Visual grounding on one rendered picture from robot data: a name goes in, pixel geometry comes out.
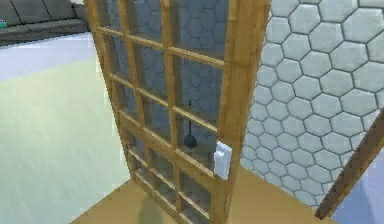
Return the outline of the wooden glass-paned room door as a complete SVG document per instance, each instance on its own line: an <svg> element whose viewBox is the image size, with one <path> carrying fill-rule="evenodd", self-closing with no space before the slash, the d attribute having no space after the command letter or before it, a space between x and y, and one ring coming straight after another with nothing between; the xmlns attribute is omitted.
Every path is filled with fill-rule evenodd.
<svg viewBox="0 0 384 224"><path fill-rule="evenodd" d="M271 0L84 3L131 179L177 224L227 224Z"/></svg>

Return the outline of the grey sofa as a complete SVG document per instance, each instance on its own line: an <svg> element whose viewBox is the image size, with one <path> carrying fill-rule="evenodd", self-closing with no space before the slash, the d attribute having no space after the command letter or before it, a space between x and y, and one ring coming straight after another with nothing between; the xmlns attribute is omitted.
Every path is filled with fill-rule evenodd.
<svg viewBox="0 0 384 224"><path fill-rule="evenodd" d="M70 0L0 0L0 47L89 32L85 7Z"/></svg>

